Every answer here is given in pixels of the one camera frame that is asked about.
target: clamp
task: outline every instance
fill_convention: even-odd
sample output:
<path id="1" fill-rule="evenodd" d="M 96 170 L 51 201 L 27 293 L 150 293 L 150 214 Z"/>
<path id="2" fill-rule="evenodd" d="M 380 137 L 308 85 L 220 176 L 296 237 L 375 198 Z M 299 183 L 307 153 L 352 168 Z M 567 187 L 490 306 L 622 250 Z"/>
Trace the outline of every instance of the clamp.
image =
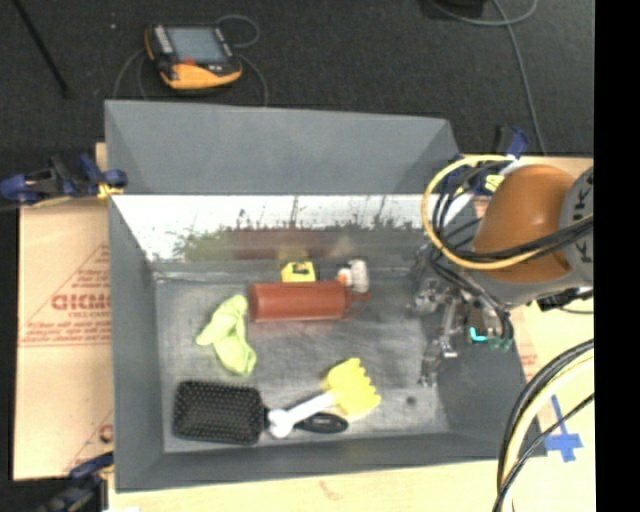
<path id="1" fill-rule="evenodd" d="M 58 155 L 47 160 L 44 169 L 15 174 L 0 181 L 0 196 L 15 206 L 32 206 L 61 199 L 97 197 L 122 193 L 128 184 L 124 171 L 102 172 L 87 154 L 78 158 L 79 170 L 72 172 Z"/>
<path id="2" fill-rule="evenodd" d="M 100 472 L 114 463 L 113 452 L 99 455 L 69 473 L 71 483 L 34 512 L 82 512 L 89 510 L 95 498 L 96 505 L 91 510 L 103 511 L 107 508 L 107 481 Z"/>

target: gray bin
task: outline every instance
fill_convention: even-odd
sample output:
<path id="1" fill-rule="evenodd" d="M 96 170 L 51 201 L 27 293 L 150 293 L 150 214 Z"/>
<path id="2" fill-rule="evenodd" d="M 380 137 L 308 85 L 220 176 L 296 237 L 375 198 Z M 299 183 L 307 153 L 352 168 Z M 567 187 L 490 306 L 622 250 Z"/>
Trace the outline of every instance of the gray bin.
<path id="1" fill-rule="evenodd" d="M 461 343 L 436 386 L 417 383 L 441 317 L 407 314 L 409 270 L 424 243 L 422 191 L 457 154 L 446 121 L 136 101 L 107 102 L 106 119 L 109 168 L 130 177 L 109 210 L 118 490 L 497 456 L 524 384 L 515 350 Z M 232 376 L 194 337 L 222 300 L 301 257 L 321 279 L 366 259 L 370 303 L 350 322 L 250 323 L 258 363 Z M 250 385 L 289 407 L 351 356 L 382 402 L 345 433 L 238 447 L 171 432 L 181 381 Z"/>

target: white handle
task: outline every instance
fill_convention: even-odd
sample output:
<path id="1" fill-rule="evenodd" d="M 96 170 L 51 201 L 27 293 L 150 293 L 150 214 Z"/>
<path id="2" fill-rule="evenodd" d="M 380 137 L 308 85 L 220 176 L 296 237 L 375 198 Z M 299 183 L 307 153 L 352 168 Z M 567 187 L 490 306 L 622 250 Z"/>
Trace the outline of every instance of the white handle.
<path id="1" fill-rule="evenodd" d="M 269 433 L 277 439 L 283 439 L 291 433 L 296 423 L 306 420 L 332 405 L 333 396 L 331 393 L 323 393 L 288 410 L 273 409 L 267 415 Z"/>

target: yellow toy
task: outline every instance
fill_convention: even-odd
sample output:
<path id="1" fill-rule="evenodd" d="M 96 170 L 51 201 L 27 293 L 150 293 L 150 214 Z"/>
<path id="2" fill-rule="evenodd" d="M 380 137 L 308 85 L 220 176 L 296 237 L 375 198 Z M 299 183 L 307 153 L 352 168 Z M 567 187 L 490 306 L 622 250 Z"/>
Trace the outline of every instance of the yellow toy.
<path id="1" fill-rule="evenodd" d="M 314 414 L 337 406 L 347 416 L 362 415 L 381 401 L 357 357 L 334 366 L 324 380 L 325 392 L 295 407 L 269 411 L 269 432 L 277 439 L 289 435 L 293 426 Z"/>
<path id="2" fill-rule="evenodd" d="M 316 280 L 313 263 L 310 261 L 292 261 L 280 271 L 285 283 L 309 283 Z"/>

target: black cable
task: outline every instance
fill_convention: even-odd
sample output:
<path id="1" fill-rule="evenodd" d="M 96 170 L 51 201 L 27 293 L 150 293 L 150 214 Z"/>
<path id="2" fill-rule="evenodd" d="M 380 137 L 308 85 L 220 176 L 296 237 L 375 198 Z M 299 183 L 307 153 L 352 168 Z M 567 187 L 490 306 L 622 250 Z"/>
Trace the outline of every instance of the black cable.
<path id="1" fill-rule="evenodd" d="M 442 277 L 445 281 L 447 281 L 450 284 L 453 284 L 454 286 L 468 292 L 471 293 L 472 295 L 475 295 L 476 290 L 474 288 L 472 288 L 469 284 L 469 282 L 467 282 L 466 280 L 464 280 L 460 274 L 458 274 L 457 272 L 448 269 L 446 267 L 444 267 L 443 265 L 440 265 L 439 263 L 437 263 L 436 261 L 434 261 L 432 259 L 432 261 L 430 261 L 431 267 L 433 268 L 433 270 L 440 276 Z"/>
<path id="2" fill-rule="evenodd" d="M 436 7 L 438 10 L 440 10 L 441 12 L 443 12 L 444 14 L 446 14 L 447 16 L 453 18 L 453 19 L 457 19 L 459 21 L 463 21 L 465 23 L 468 23 L 470 25 L 475 25 L 475 26 L 480 26 L 480 27 L 504 27 L 507 29 L 508 33 L 509 33 L 509 38 L 511 40 L 511 45 L 513 46 L 513 51 L 515 53 L 516 56 L 516 62 L 518 65 L 518 70 L 520 71 L 520 78 L 522 79 L 522 84 L 524 87 L 524 92 L 525 92 L 525 96 L 527 99 L 527 106 L 529 108 L 529 115 L 531 116 L 531 122 L 533 124 L 533 128 L 535 130 L 536 133 L 536 138 L 538 139 L 538 144 L 540 146 L 540 151 L 542 152 L 543 155 L 546 155 L 547 150 L 545 148 L 545 144 L 544 144 L 544 140 L 542 138 L 542 134 L 541 134 L 541 130 L 540 130 L 540 124 L 538 122 L 538 116 L 536 114 L 536 109 L 533 105 L 533 97 L 531 94 L 531 87 L 529 86 L 529 79 L 527 78 L 527 72 L 525 70 L 524 67 L 524 62 L 523 62 L 523 58 L 522 58 L 522 54 L 520 52 L 520 47 L 518 45 L 518 41 L 516 40 L 516 36 L 515 33 L 513 32 L 513 28 L 512 26 L 515 25 L 516 23 L 520 23 L 522 21 L 525 21 L 527 19 L 529 19 L 531 17 L 531 15 L 533 15 L 533 13 L 535 12 L 537 5 L 538 5 L 538 1 L 539 0 L 533 0 L 530 9 L 527 10 L 527 12 L 525 12 L 523 15 L 518 16 L 516 18 L 512 18 L 509 19 L 506 15 L 506 13 L 504 12 L 504 9 L 502 8 L 502 6 L 498 3 L 498 0 L 492 0 L 492 3 L 494 5 L 494 7 L 496 8 L 496 10 L 498 11 L 498 13 L 500 14 L 500 16 L 502 17 L 502 21 L 483 21 L 483 20 L 473 20 L 470 18 L 465 18 L 465 17 L 461 17 L 461 16 L 457 16 L 456 14 L 442 8 L 440 5 L 438 5 L 435 0 L 431 0 L 431 4 Z"/>
<path id="3" fill-rule="evenodd" d="M 253 69 L 254 73 L 258 75 L 258 78 L 262 83 L 262 92 L 263 92 L 262 106 L 263 107 L 268 106 L 269 105 L 269 86 L 267 85 L 267 81 L 265 80 L 264 76 L 262 75 L 262 73 L 260 73 L 260 70 L 257 68 L 257 66 L 253 62 L 251 62 L 249 59 L 247 59 L 244 55 L 238 54 L 238 57 L 240 57 L 240 59 L 246 62 L 249 65 L 249 67 Z"/>
<path id="4" fill-rule="evenodd" d="M 149 97 L 147 96 L 147 91 L 144 88 L 144 84 L 142 83 L 142 68 L 144 67 L 145 63 L 149 60 L 148 56 L 145 55 L 142 59 L 140 59 L 140 62 L 138 63 L 138 69 L 136 70 L 136 82 L 138 84 L 138 92 L 140 92 L 140 96 L 142 96 L 143 99 L 148 100 Z"/>
<path id="5" fill-rule="evenodd" d="M 477 176 L 481 172 L 488 171 L 495 166 L 496 164 L 493 164 L 475 168 L 470 167 L 469 169 L 464 170 L 463 172 L 455 176 L 455 178 L 447 182 L 445 184 L 444 190 L 438 196 L 438 200 L 431 215 L 431 224 L 434 232 L 436 233 L 436 236 L 442 242 L 443 247 L 457 257 L 471 262 L 485 263 L 501 259 L 508 259 L 524 253 L 537 251 L 535 254 L 527 258 L 527 260 L 533 260 L 542 258 L 543 256 L 546 256 L 568 245 L 571 245 L 593 231 L 593 217 L 585 217 L 571 224 L 570 226 L 558 229 L 555 232 L 550 233 L 549 235 L 545 235 L 535 240 L 531 240 L 514 247 L 509 247 L 507 249 L 481 254 L 470 250 L 457 250 L 456 247 L 451 245 L 448 237 L 445 236 L 444 233 L 446 216 L 455 199 L 460 197 L 459 189 L 462 188 L 462 193 L 468 192 L 469 190 L 471 190 L 470 181 L 475 176 Z"/>
<path id="6" fill-rule="evenodd" d="M 231 20 L 244 21 L 245 23 L 248 23 L 249 25 L 251 25 L 255 32 L 253 39 L 250 39 L 247 42 L 244 42 L 244 43 L 232 42 L 231 44 L 234 48 L 249 48 L 249 46 L 253 46 L 258 42 L 258 39 L 260 39 L 260 27 L 255 21 L 253 21 L 251 18 L 248 18 L 247 16 L 243 16 L 242 14 L 227 14 L 225 16 L 218 18 L 215 21 L 215 23 L 216 25 L 222 25 L 225 21 L 231 21 Z"/>
<path id="7" fill-rule="evenodd" d="M 138 57 L 140 57 L 140 55 L 144 55 L 144 52 L 145 52 L 144 48 L 140 48 L 139 50 L 136 50 L 127 58 L 124 65 L 120 68 L 120 71 L 118 72 L 118 76 L 116 77 L 116 81 L 113 84 L 113 91 L 111 92 L 112 98 L 115 99 L 118 97 L 120 82 L 122 81 L 122 78 L 124 77 L 125 72 L 127 71 L 127 69 L 129 69 L 129 66 L 131 66 L 133 61 L 135 61 Z"/>
<path id="8" fill-rule="evenodd" d="M 29 13 L 27 13 L 24 6 L 20 3 L 20 0 L 13 0 L 13 5 L 15 5 L 16 9 L 18 10 L 20 17 L 22 18 L 22 21 L 24 22 L 27 29 L 29 30 L 29 34 L 31 35 L 31 38 L 33 39 L 34 43 L 36 43 L 38 50 L 40 50 L 40 54 L 42 55 L 45 62 L 47 63 L 47 66 L 49 67 L 49 70 L 51 70 L 51 73 L 53 74 L 53 77 L 56 79 L 56 82 L 58 82 L 58 87 L 60 87 L 60 92 L 62 93 L 62 97 L 65 99 L 73 98 L 74 96 L 73 91 L 71 90 L 71 88 L 69 87 L 65 79 L 62 77 L 62 74 L 58 70 L 58 66 L 56 66 L 56 63 L 53 61 L 53 57 L 51 57 L 49 50 L 47 49 L 46 45 L 42 41 L 42 38 L 40 37 L 40 34 L 38 34 L 38 31 L 33 25 L 31 18 L 29 17 Z"/>
<path id="9" fill-rule="evenodd" d="M 569 420 L 571 417 L 578 414 L 582 409 L 584 409 L 587 405 L 589 405 L 595 399 L 595 393 L 591 393 L 587 398 L 582 400 L 578 405 L 576 405 L 573 409 L 571 409 L 567 414 L 562 416 L 558 421 L 556 421 L 553 425 L 551 425 L 548 429 L 538 435 L 533 442 L 529 445 L 529 447 L 520 455 L 518 460 L 513 465 L 513 468 L 509 471 L 509 474 L 504 479 L 502 484 L 498 489 L 498 496 L 493 504 L 492 512 L 500 512 L 502 510 L 502 505 L 507 496 L 507 492 L 515 482 L 516 477 L 522 471 L 524 464 L 531 458 L 533 452 L 536 448 L 544 441 L 549 434 L 551 434 L 555 429 L 557 429 L 562 423 Z"/>
<path id="10" fill-rule="evenodd" d="M 595 314 L 594 311 L 582 311 L 580 309 L 568 309 L 568 308 L 565 308 L 564 306 L 558 306 L 558 309 L 560 311 L 564 311 L 565 313 L 571 313 L 572 315 L 593 315 L 593 314 Z"/>
<path id="11" fill-rule="evenodd" d="M 542 369 L 540 369 L 533 378 L 527 383 L 516 400 L 505 427 L 502 446 L 498 456 L 498 489 L 502 485 L 501 477 L 504 469 L 505 456 L 507 447 L 513 435 L 513 431 L 520 420 L 524 409 L 533 400 L 533 398 L 543 389 L 558 372 L 565 368 L 568 364 L 575 361 L 582 354 L 592 350 L 595 347 L 595 340 L 592 338 L 585 342 L 565 350 L 561 354 L 554 357 Z"/>

